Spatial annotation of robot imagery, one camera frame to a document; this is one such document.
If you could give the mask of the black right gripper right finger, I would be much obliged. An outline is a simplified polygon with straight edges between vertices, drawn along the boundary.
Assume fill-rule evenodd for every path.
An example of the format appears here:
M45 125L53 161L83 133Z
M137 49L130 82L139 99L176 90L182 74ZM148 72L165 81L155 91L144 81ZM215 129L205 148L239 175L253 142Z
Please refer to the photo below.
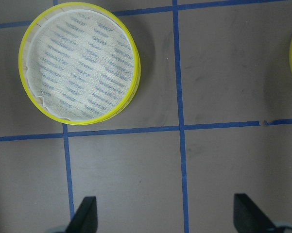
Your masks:
M238 233L278 232L275 224L246 194L234 194L234 227Z

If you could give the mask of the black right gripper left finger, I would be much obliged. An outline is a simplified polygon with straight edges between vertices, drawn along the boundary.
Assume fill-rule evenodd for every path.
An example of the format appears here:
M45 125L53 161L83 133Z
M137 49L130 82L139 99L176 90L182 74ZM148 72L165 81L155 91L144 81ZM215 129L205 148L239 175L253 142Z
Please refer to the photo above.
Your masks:
M66 228L67 233L96 233L98 229L97 200L84 197L74 217Z

